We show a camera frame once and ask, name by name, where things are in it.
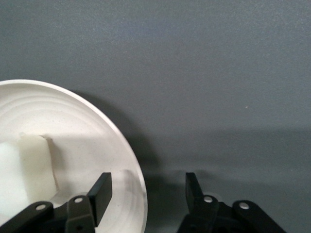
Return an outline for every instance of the white bowl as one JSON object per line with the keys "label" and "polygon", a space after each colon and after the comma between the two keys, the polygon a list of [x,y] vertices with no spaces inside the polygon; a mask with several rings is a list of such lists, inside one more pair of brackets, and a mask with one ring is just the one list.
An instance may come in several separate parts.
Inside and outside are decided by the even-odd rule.
{"label": "white bowl", "polygon": [[[113,196],[97,232],[144,232],[147,194],[141,169],[122,133],[94,105],[53,84],[2,81],[0,142],[17,139],[20,133],[53,141],[52,162],[59,187],[49,200],[54,207],[86,194],[101,173],[111,172]],[[7,219],[0,216],[0,225]]]}

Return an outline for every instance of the white foam block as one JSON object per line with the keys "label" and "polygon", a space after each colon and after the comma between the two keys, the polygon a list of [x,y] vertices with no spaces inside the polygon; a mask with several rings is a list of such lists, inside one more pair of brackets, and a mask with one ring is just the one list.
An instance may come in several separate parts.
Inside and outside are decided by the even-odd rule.
{"label": "white foam block", "polygon": [[0,214],[13,216],[29,204],[56,194],[51,155],[45,138],[24,135],[0,144]]}

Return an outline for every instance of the white screw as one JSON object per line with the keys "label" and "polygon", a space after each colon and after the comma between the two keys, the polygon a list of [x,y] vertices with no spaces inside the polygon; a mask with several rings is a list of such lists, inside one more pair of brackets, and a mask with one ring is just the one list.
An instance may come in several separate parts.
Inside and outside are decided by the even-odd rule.
{"label": "white screw", "polygon": [[244,210],[248,210],[249,209],[249,205],[246,204],[245,202],[241,202],[239,204],[239,206],[241,207],[241,209],[244,209]]}
{"label": "white screw", "polygon": [[206,197],[204,197],[204,201],[207,202],[207,203],[212,203],[213,202],[213,198],[211,198],[209,196],[206,196]]}
{"label": "white screw", "polygon": [[46,205],[42,204],[42,205],[38,205],[35,209],[36,210],[43,210],[45,207],[46,207]]}
{"label": "white screw", "polygon": [[82,200],[83,200],[83,198],[76,198],[76,199],[74,200],[74,202],[75,202],[75,203],[80,203],[80,202],[82,202]]}

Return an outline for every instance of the gray background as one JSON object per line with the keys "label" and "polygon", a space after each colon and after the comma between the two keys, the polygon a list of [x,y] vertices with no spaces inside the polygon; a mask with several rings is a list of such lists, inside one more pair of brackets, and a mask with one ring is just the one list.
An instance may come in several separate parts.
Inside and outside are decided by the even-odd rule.
{"label": "gray background", "polygon": [[120,128],[143,170],[147,233],[175,232],[185,171],[289,233],[311,230],[311,4],[0,3],[0,80],[70,89]]}

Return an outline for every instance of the gray wall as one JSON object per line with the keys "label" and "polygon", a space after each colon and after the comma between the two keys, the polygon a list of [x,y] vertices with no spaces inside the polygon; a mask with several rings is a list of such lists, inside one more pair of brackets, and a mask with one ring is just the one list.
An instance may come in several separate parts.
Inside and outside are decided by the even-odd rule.
{"label": "gray wall", "polygon": [[185,171],[309,232],[310,12],[307,0],[4,0],[0,80],[62,86],[111,118],[144,172],[147,233],[177,230]]}

